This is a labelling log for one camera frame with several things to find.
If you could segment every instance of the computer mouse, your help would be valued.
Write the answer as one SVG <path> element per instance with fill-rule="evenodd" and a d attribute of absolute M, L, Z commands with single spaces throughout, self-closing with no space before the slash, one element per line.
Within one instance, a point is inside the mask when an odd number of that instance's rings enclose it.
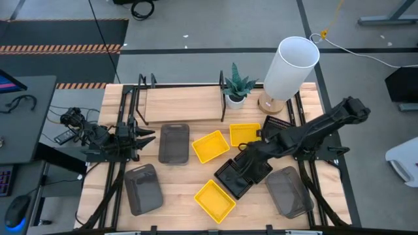
<path fill-rule="evenodd" d="M 25 220 L 27 207 L 31 197 L 27 195 L 17 196 L 8 207 L 5 215 L 5 224 L 8 229 L 22 227 Z"/>

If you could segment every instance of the white lamp shade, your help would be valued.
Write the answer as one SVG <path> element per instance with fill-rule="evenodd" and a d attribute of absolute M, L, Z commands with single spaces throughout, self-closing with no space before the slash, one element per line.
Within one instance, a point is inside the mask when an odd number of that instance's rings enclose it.
<path fill-rule="evenodd" d="M 273 99 L 287 101 L 318 61 L 319 50 L 312 41 L 302 37 L 283 39 L 264 80 L 264 90 Z"/>

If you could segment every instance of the succulent plant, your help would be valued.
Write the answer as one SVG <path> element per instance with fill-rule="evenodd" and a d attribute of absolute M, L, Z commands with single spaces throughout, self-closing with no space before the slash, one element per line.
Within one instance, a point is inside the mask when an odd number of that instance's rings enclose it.
<path fill-rule="evenodd" d="M 257 80 L 248 81 L 248 76 L 244 79 L 241 79 L 238 68 L 235 63 L 233 63 L 233 78 L 225 79 L 227 81 L 227 89 L 223 90 L 223 93 L 226 95 L 232 95 L 236 98 L 247 97 L 247 94 L 250 94 L 250 91 L 254 88 Z"/>

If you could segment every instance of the potted plant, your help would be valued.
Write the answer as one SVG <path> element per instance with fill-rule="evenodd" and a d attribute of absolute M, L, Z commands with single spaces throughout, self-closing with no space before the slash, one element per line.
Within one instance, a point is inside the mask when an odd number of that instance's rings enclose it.
<path fill-rule="evenodd" d="M 227 81 L 227 89 L 223 90 L 226 96 L 227 105 L 232 109 L 242 108 L 244 101 L 247 99 L 247 94 L 254 88 L 256 81 L 248 81 L 248 76 L 241 79 L 238 68 L 233 63 L 233 78 L 225 79 Z"/>

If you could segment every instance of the gray tray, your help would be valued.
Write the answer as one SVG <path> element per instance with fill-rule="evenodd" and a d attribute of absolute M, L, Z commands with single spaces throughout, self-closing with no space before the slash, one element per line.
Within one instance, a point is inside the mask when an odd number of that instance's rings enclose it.
<path fill-rule="evenodd" d="M 189 126 L 187 124 L 162 126 L 158 161 L 168 165 L 187 164 L 189 161 Z"/>
<path fill-rule="evenodd" d="M 278 211 L 286 218 L 295 218 L 314 208 L 309 192 L 292 166 L 268 175 L 266 185 Z"/>
<path fill-rule="evenodd" d="M 142 215 L 163 205 L 163 194 L 153 165 L 145 164 L 126 172 L 124 180 L 133 215 Z"/>

